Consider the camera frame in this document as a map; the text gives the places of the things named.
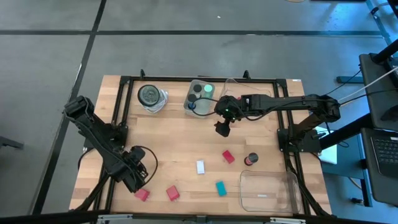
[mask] white block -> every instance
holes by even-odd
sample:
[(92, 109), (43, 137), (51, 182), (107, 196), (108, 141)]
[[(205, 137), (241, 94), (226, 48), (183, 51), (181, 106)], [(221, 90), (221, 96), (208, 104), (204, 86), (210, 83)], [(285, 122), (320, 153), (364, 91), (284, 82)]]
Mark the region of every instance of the white block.
[(205, 161), (197, 161), (198, 174), (205, 174)]

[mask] concrete floor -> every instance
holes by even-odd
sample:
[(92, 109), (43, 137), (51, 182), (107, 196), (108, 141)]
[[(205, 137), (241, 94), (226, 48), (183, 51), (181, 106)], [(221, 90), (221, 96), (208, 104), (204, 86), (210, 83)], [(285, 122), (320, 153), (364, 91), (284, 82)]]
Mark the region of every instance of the concrete floor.
[[(99, 0), (3, 0), (1, 29), (91, 30)], [(380, 10), (394, 40), (396, 17)], [(108, 1), (99, 30), (379, 30), (366, 3), (283, 0)], [(23, 151), (0, 150), (0, 216), (24, 215), (42, 173), (63, 105), (68, 99), (87, 35), (0, 35), (0, 136), (25, 142)], [(386, 46), (375, 36), (124, 35), (97, 36), (79, 91), (96, 101), (103, 75), (299, 78), (307, 94), (338, 86), (353, 75), (358, 55)], [(339, 98), (361, 88), (347, 85)], [(348, 111), (356, 108), (358, 114)], [(342, 108), (339, 128), (368, 112), (366, 99)], [(83, 138), (70, 125), (44, 212), (64, 212), (77, 175)], [(338, 217), (396, 222), (397, 208), (348, 202), (360, 191), (344, 177), (325, 175), (332, 212)]]

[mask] red block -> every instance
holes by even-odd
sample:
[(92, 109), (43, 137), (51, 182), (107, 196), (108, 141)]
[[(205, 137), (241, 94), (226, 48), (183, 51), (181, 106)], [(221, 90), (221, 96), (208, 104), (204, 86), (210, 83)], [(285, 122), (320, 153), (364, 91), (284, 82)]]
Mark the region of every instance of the red block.
[(147, 197), (149, 195), (149, 191), (146, 191), (144, 189), (139, 189), (134, 196), (136, 196), (137, 198), (141, 199), (143, 202), (145, 202), (147, 200)]
[(178, 193), (178, 191), (174, 185), (171, 186), (169, 189), (167, 189), (166, 192), (170, 198), (170, 201), (174, 201), (175, 199), (179, 198), (179, 196), (180, 196), (180, 194)]
[(233, 161), (235, 161), (235, 158), (232, 156), (232, 154), (228, 150), (223, 152), (223, 156), (229, 164), (231, 164)]

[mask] black chair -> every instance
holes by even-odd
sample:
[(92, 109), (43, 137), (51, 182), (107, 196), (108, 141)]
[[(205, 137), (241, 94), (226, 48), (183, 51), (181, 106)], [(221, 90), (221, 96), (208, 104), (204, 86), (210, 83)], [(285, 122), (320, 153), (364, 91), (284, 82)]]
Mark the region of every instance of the black chair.
[(3, 147), (3, 146), (11, 146), (11, 147), (14, 147), (16, 149), (22, 149), (24, 147), (24, 144), (0, 136), (0, 148)]

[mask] wooden tabletop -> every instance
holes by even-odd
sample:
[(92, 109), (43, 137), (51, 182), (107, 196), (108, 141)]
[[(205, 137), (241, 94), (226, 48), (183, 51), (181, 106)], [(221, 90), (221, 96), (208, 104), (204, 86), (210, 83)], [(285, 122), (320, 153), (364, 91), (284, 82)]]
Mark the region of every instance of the wooden tabletop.
[[(110, 123), (114, 102), (118, 92), (120, 76), (105, 75), (99, 90), (95, 113), (105, 122)], [(157, 114), (148, 113), (137, 99), (138, 89), (142, 85), (152, 84), (169, 92), (169, 100)], [(215, 132), (214, 124), (222, 119), (214, 114), (204, 119), (186, 115), (183, 102), (187, 95), (189, 82), (134, 82), (127, 125), (129, 137), (125, 149), (141, 145), (152, 149), (158, 160), (159, 168), (154, 178), (144, 187), (150, 192), (146, 202), (141, 202), (130, 193), (121, 182), (116, 184), (112, 212), (132, 213), (174, 213), (174, 214), (208, 214), (208, 215), (287, 215), (276, 212), (247, 212), (239, 201), (239, 176), (244, 170), (264, 172), (285, 172), (283, 155), (279, 151), (276, 130), (279, 127), (276, 112), (272, 112), (259, 121), (242, 120), (231, 124), (229, 137), (224, 138)], [(218, 99), (224, 83), (213, 83)], [(273, 95), (271, 84), (248, 83), (256, 88), (256, 93)], [(304, 95), (300, 80), (287, 80), (289, 96)], [(230, 85), (228, 95), (254, 93), (254, 89), (245, 86)], [(123, 113), (125, 94), (119, 119)], [(308, 116), (308, 111), (293, 111), (294, 122), (299, 123)], [(285, 126), (287, 118), (284, 113)], [(235, 157), (228, 164), (222, 152), (229, 150)], [(253, 166), (246, 166), (244, 158), (255, 152), (259, 161)], [(305, 183), (318, 203), (327, 212), (331, 212), (326, 193), (325, 181), (319, 160), (309, 153), (301, 153)], [(198, 175), (196, 162), (205, 161), (205, 174)], [(151, 153), (142, 160), (149, 175), (155, 167)], [(102, 158), (93, 150), (82, 160), (73, 191), (70, 208), (79, 206), (98, 183)], [(222, 180), (228, 192), (227, 196), (219, 197), (215, 183)], [(180, 192), (180, 198), (171, 202), (166, 189), (175, 185)], [(276, 188), (273, 183), (264, 187), (269, 190)], [(104, 207), (108, 185), (104, 188), (101, 208)], [(276, 207), (278, 195), (266, 201), (271, 207)]]

